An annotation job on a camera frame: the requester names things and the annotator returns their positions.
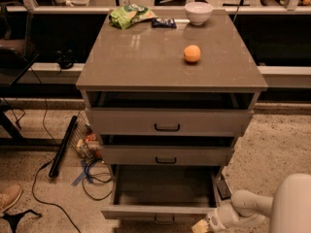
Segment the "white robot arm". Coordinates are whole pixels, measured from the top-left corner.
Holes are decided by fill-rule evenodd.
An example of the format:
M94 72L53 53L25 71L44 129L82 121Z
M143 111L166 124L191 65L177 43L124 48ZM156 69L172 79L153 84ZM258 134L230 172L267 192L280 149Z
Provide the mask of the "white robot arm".
M287 176L273 197L237 190L229 203L210 211L191 230L218 233L231 227L253 227L266 218L268 233L311 233L311 176Z

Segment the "white and yellow gripper body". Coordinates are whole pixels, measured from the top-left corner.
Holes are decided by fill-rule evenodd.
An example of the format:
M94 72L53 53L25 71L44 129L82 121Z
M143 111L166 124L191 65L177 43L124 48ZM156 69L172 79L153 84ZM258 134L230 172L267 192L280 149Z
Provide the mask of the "white and yellow gripper body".
M192 233L218 233L231 227L251 227L261 224L265 216L245 208L237 208L231 203L210 211L204 219L197 222Z

